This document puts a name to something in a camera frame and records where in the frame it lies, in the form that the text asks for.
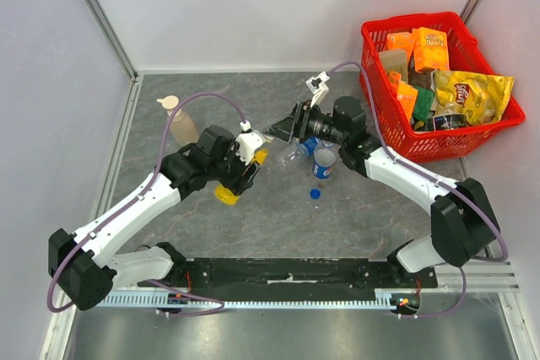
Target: cable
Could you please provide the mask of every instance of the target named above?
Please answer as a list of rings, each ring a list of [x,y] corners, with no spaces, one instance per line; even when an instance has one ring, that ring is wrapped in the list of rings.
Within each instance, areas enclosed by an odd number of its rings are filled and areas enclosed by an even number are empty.
[[[247,122],[246,117],[244,116],[244,113],[240,109],[240,107],[231,99],[229,99],[227,96],[224,96],[222,94],[218,93],[211,93],[211,92],[201,92],[201,93],[195,93],[191,96],[185,98],[182,100],[178,106],[176,106],[173,111],[170,113],[169,118],[167,119],[167,124],[165,125],[165,129],[163,131],[163,136],[161,137],[161,144],[159,146],[159,154],[158,158],[156,160],[155,169],[154,169],[154,175],[148,182],[148,184],[141,190],[140,196],[144,196],[147,191],[152,187],[156,179],[159,175],[159,170],[161,169],[161,161],[163,159],[163,155],[165,154],[165,145],[167,142],[167,133],[169,132],[170,125],[175,118],[176,113],[179,109],[181,109],[184,105],[189,103],[190,101],[194,99],[198,99],[199,97],[203,96],[214,96],[219,97],[220,99],[223,99],[227,102],[229,102],[238,112],[238,115],[240,116],[242,122]],[[119,210],[113,212],[109,217],[107,217],[102,223],[97,225],[93,230],[92,233],[97,234],[99,231],[101,231],[104,227],[106,227],[111,221],[115,218],[118,218],[120,215],[122,215],[125,211],[127,211],[130,207],[132,207],[138,200],[138,196],[135,196],[132,200],[128,201],[125,206],[121,207]],[[73,302],[65,304],[64,306],[57,308],[54,306],[54,303],[52,302],[52,298],[54,295],[54,288],[58,284],[58,280],[60,279],[60,276],[62,275],[63,271],[66,269],[66,266],[71,261],[71,259],[77,254],[77,252],[88,242],[90,241],[90,233],[88,233],[78,244],[76,244],[73,249],[66,255],[62,263],[60,263],[60,266],[58,266],[57,270],[55,271],[54,275],[52,276],[51,284],[49,285],[49,289],[47,290],[47,308],[53,312],[53,313],[59,313],[62,311],[65,311],[66,309],[70,308],[73,305]]]
[[[360,65],[356,61],[343,62],[343,63],[340,63],[339,65],[336,65],[335,67],[333,67],[329,71],[327,71],[327,75],[330,76],[333,73],[335,73],[338,69],[341,69],[342,67],[345,67],[347,65],[355,65],[360,69],[360,74],[364,78],[365,86],[367,87],[368,95],[370,97],[370,107],[371,107],[371,113],[373,114],[373,121],[375,123],[375,130],[377,132],[377,136],[381,140],[381,145],[382,145],[383,149],[385,150],[385,152],[388,154],[388,156],[390,156],[390,158],[392,160],[399,163],[401,166],[406,167],[407,169],[411,170],[412,172],[416,173],[417,175],[423,176],[425,179],[439,185],[440,187],[442,187],[445,190],[448,190],[454,196],[457,196],[460,200],[465,202],[465,204],[467,204],[486,223],[486,225],[488,225],[489,230],[493,233],[494,237],[497,239],[497,242],[499,242],[499,244],[500,244],[500,249],[502,251],[502,255],[501,255],[500,258],[474,256],[474,259],[476,259],[478,261],[490,261],[490,262],[495,262],[495,263],[500,263],[500,262],[506,261],[508,259],[508,247],[506,246],[505,240],[503,239],[502,235],[500,234],[499,230],[497,229],[497,227],[495,226],[493,221],[491,221],[491,219],[489,219],[489,217],[476,204],[474,204],[474,202],[469,200],[467,198],[467,196],[463,195],[463,193],[456,190],[453,186],[447,185],[445,182],[439,181],[433,175],[430,175],[429,173],[424,172],[423,170],[417,168],[416,166],[411,165],[409,162],[401,160],[399,157],[397,157],[392,152],[392,150],[388,147],[388,145],[386,145],[386,142],[385,142],[385,140],[384,140],[384,138],[382,136],[382,133],[381,133],[381,129],[379,127],[379,117],[377,116],[377,111],[375,109],[375,101],[373,99],[373,93],[371,91],[370,80],[368,78],[368,75],[367,75],[364,67],[362,67],[362,65]]]
[[[164,311],[158,310],[159,314],[166,315],[173,318],[187,318],[190,316],[202,316],[202,315],[210,315],[210,314],[216,314],[219,311],[224,310],[225,303],[221,301],[220,299],[216,298],[207,298],[207,297],[201,297],[199,295],[191,294],[191,293],[184,293],[180,290],[176,290],[173,287],[169,287],[166,284],[163,284],[162,282],[159,282],[157,280],[148,280],[152,284],[154,284],[156,287],[164,288],[165,290],[170,291],[173,294],[180,294],[182,297],[188,297],[191,299],[196,299],[198,301],[208,301],[210,303],[217,303],[219,304],[218,308],[212,308],[212,309],[206,309],[204,311],[198,311],[198,312],[186,312],[186,313],[179,313],[179,314],[168,314]]]
[[[489,262],[495,262],[500,263],[504,262],[508,259],[508,247],[506,246],[506,242],[503,239],[502,235],[500,234],[497,227],[495,227],[495,224],[489,219],[489,217],[471,200],[469,200],[466,196],[464,196],[460,191],[456,190],[451,185],[447,185],[445,182],[439,181],[434,176],[430,175],[429,173],[424,172],[423,170],[411,165],[409,162],[401,160],[399,157],[397,157],[388,145],[386,145],[385,139],[382,136],[381,129],[379,127],[379,117],[377,115],[377,110],[375,109],[375,101],[373,98],[373,92],[371,91],[371,85],[370,85],[370,79],[368,78],[367,72],[365,71],[364,67],[360,65],[356,61],[347,61],[342,62],[335,67],[331,68],[327,71],[327,75],[331,76],[333,73],[335,73],[337,70],[341,69],[342,67],[345,67],[347,65],[355,65],[359,68],[360,74],[364,78],[365,86],[368,91],[368,96],[370,98],[370,109],[371,114],[373,115],[373,122],[375,123],[375,131],[377,132],[377,136],[379,137],[381,141],[381,146],[384,148],[385,152],[390,156],[390,158],[394,161],[400,164],[401,166],[404,166],[405,168],[413,171],[417,175],[423,176],[425,179],[434,182],[437,185],[440,185],[443,189],[448,190],[450,193],[452,193],[454,196],[457,196],[459,199],[461,199],[463,202],[465,202],[481,219],[488,225],[489,230],[493,233],[494,237],[497,239],[497,242],[500,244],[500,249],[502,251],[502,255],[499,258],[491,258],[491,257],[482,257],[482,256],[474,256],[473,258],[479,261],[489,261]],[[401,315],[401,318],[406,319],[418,319],[418,318],[433,318],[436,316],[446,315],[453,313],[456,309],[460,307],[460,305],[465,300],[465,294],[467,292],[467,277],[465,276],[465,272],[461,267],[458,267],[460,273],[462,274],[462,280],[463,280],[463,289],[462,289],[462,295],[459,297],[457,302],[449,309],[437,312],[433,314],[415,314],[415,315]]]

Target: white panel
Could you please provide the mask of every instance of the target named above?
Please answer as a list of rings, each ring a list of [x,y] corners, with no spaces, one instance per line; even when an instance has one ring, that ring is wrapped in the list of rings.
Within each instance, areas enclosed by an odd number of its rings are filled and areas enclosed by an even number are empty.
[[[129,80],[83,0],[0,0],[0,353],[38,358],[47,240],[89,221]]]
[[[467,0],[100,0],[138,69],[324,68],[358,58],[370,19]]]
[[[470,27],[500,74],[515,76],[514,95],[526,122],[467,157],[482,181],[510,249],[510,260],[535,329],[540,330],[540,0],[483,0]]]

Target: beige soap dispenser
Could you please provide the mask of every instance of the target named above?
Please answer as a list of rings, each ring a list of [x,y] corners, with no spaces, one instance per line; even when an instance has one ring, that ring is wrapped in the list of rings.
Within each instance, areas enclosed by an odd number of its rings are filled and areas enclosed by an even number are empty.
[[[178,103],[180,103],[176,96],[167,96],[164,99],[158,99],[157,101],[163,105],[163,108],[167,110],[169,116],[172,114],[175,107],[178,106]],[[182,147],[188,143],[197,142],[199,139],[199,134],[192,118],[181,109],[178,110],[175,114],[175,118],[172,119],[169,131],[170,135],[172,135],[175,141]]]

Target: water bottle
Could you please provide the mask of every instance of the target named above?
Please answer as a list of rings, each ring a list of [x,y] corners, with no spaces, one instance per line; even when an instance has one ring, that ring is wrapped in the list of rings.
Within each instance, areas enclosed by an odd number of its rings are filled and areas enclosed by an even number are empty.
[[[328,179],[330,177],[332,166],[336,163],[337,159],[333,146],[333,143],[323,141],[315,148],[315,152],[313,153],[315,157],[313,175],[318,179]]]
[[[290,170],[313,155],[318,143],[319,139],[315,137],[310,137],[303,143],[291,143],[278,155],[278,167],[283,171]]]

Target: green package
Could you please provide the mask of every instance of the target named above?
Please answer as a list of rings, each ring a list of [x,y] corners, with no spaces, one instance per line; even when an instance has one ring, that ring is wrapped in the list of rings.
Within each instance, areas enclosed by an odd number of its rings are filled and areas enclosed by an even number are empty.
[[[419,86],[413,87],[418,90],[418,96],[416,96],[416,103],[414,104],[413,118],[418,121],[426,121],[428,119],[429,109],[435,98],[435,93]]]

